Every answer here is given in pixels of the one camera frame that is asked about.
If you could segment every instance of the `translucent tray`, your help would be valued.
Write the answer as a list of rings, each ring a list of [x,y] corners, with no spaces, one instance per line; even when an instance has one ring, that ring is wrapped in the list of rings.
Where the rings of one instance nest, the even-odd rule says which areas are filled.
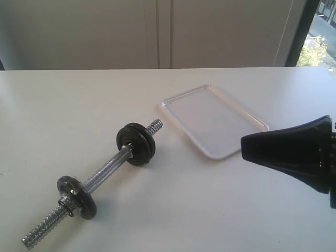
[[[162,109],[210,159],[240,150],[240,138],[269,131],[232,98],[209,85],[180,93],[161,103]]]

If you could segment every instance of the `tree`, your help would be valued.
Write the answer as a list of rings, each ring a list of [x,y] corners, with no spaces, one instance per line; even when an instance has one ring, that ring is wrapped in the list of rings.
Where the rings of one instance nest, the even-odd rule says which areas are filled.
[[[318,36],[314,38],[311,42],[309,38],[304,44],[299,60],[297,62],[298,67],[317,67],[321,63],[323,58],[326,56],[327,46]]]

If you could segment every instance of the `table surface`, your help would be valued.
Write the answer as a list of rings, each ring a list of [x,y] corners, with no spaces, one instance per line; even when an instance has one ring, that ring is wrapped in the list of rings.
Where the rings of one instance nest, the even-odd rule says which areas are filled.
[[[271,130],[336,118],[321,68],[0,72],[0,251],[57,205],[56,181],[84,181],[116,153],[116,133],[161,118],[156,154],[93,193],[93,220],[67,217],[34,251],[335,251],[329,195],[280,172],[204,157],[164,115],[165,98],[204,84]]]

